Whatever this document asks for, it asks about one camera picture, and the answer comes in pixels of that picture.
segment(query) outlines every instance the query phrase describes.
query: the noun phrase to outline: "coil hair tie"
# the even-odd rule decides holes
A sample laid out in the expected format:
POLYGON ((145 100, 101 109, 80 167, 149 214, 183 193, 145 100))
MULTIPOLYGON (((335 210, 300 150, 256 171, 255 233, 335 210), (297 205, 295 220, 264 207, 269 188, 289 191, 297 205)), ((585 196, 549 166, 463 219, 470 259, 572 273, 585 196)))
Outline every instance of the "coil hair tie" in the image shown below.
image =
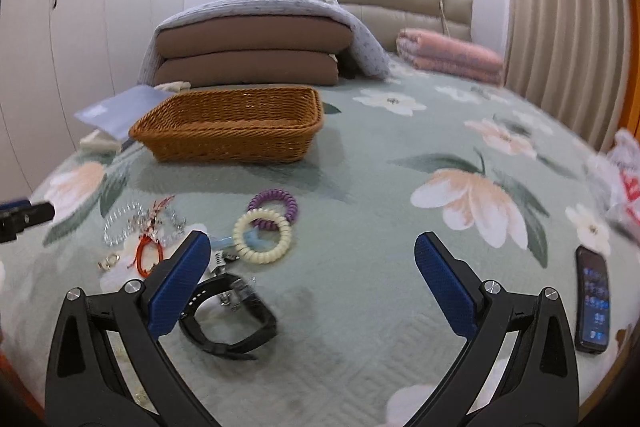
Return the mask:
MULTIPOLYGON (((296 201, 296 198, 294 198, 291 194, 289 194, 282 188, 263 190, 253 200, 251 200, 249 206, 247 207, 247 211, 260 208, 267 201, 282 201, 287 207, 284 218, 289 221, 291 225, 293 225, 296 218, 298 217, 298 202, 296 201)), ((267 219, 257 219, 254 225, 261 230, 275 231, 278 229, 273 221, 269 221, 267 219)))
POLYGON ((240 217, 234 226, 234 246, 238 255, 249 263, 266 264, 273 263, 282 257, 291 245, 291 225, 281 214, 270 208, 256 208, 249 210, 244 216, 240 217), (272 221, 280 231, 280 241, 275 248, 266 252, 258 252, 252 250, 244 241, 244 229, 254 219, 267 219, 272 221))

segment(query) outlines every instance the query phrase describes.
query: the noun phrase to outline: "beige curtain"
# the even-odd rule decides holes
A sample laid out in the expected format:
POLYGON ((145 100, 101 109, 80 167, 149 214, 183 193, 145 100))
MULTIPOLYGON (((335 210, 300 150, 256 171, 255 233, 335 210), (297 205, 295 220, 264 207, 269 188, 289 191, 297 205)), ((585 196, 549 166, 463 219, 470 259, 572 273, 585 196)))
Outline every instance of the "beige curtain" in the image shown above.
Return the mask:
POLYGON ((628 0, 511 0, 506 85, 609 148, 624 102, 628 0))

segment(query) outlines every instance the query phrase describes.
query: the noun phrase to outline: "screw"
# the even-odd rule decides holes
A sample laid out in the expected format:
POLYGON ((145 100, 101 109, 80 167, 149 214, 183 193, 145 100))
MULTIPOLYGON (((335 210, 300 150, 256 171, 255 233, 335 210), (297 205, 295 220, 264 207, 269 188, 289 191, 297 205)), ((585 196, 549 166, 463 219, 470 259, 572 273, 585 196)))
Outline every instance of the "screw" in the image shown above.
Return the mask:
POLYGON ((80 288, 71 288, 66 293, 66 298, 70 301, 75 301, 82 295, 82 290, 80 288))
POLYGON ((220 304, 229 306, 231 304, 231 292, 222 292, 220 294, 220 304))
POLYGON ((142 288, 142 282, 137 279, 133 279, 132 281, 129 281, 124 285, 124 291, 126 291, 127 293, 135 293, 139 291, 140 288, 142 288))
POLYGON ((500 286, 500 283, 496 281, 487 281, 486 283, 484 283, 484 289, 486 290, 487 293, 491 293, 492 295, 495 295, 497 293, 500 293, 500 290, 502 289, 502 287, 500 286))
POLYGON ((545 288, 545 297, 549 300, 555 301, 558 299, 558 291, 553 288, 545 288))

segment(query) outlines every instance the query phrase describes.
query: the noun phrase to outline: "plastic bag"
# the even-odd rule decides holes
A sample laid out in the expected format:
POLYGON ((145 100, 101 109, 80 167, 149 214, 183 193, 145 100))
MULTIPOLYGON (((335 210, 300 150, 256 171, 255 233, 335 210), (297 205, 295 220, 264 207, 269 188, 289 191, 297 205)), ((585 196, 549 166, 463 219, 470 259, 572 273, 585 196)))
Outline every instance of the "plastic bag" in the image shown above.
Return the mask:
POLYGON ((587 162, 587 182, 600 211, 640 243, 640 144, 626 129, 607 155, 587 162))

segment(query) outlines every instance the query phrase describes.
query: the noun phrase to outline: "paper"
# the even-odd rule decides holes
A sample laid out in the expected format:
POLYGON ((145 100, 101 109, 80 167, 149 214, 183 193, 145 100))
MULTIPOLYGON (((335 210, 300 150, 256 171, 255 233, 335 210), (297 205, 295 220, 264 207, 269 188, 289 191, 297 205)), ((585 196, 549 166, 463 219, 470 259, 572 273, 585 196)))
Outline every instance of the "paper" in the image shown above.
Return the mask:
POLYGON ((129 139, 129 129, 140 118, 174 93, 136 86, 116 96, 94 103, 74 116, 81 122, 97 127, 121 143, 129 139))

